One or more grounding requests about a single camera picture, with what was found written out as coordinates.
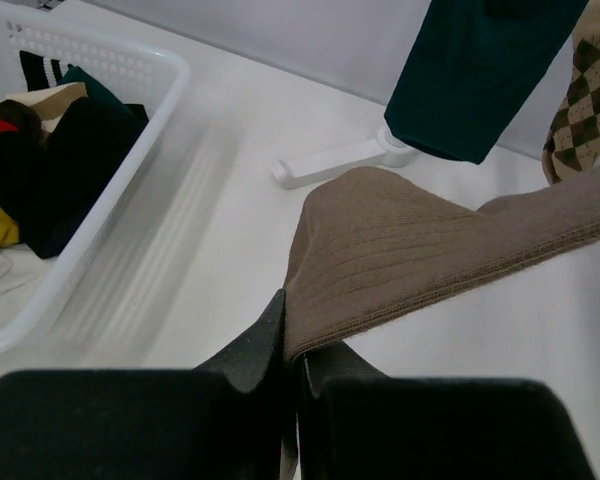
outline white table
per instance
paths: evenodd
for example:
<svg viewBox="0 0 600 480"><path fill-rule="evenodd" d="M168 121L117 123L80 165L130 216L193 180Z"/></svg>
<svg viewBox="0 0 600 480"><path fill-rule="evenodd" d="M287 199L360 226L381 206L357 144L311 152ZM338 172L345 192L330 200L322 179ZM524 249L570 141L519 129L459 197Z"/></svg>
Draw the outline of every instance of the white table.
<svg viewBox="0 0 600 480"><path fill-rule="evenodd" d="M271 165L370 138L383 108L77 0L53 14L175 51L190 62L193 80L159 158L51 338L1 355L0 376L26 367L195 367L253 323L282 284L311 187L281 190ZM546 185L536 160L500 148L480 167L421 155L399 173L469 207ZM139 235L146 241L126 250ZM486 315L458 298L419 318ZM417 325L430 342L441 328ZM396 359L380 355L386 349L373 337L351 345L390 373L462 374L424 364L392 371ZM596 404L578 406L589 407ZM595 443L590 453L600 471L594 420L585 418L584 437Z"/></svg>

